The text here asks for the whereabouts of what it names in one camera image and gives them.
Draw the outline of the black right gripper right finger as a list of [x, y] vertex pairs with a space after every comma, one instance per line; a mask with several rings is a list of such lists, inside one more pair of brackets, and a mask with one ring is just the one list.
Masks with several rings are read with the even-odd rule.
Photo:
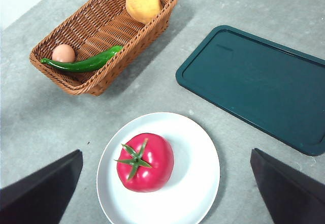
[[250, 164], [274, 223], [324, 223], [324, 184], [255, 148]]

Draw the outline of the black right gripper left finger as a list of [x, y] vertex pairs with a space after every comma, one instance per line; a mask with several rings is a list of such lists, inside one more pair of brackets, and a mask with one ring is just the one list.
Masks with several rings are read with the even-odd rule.
[[1, 223], [59, 223], [82, 167], [82, 152], [75, 150], [1, 189]]

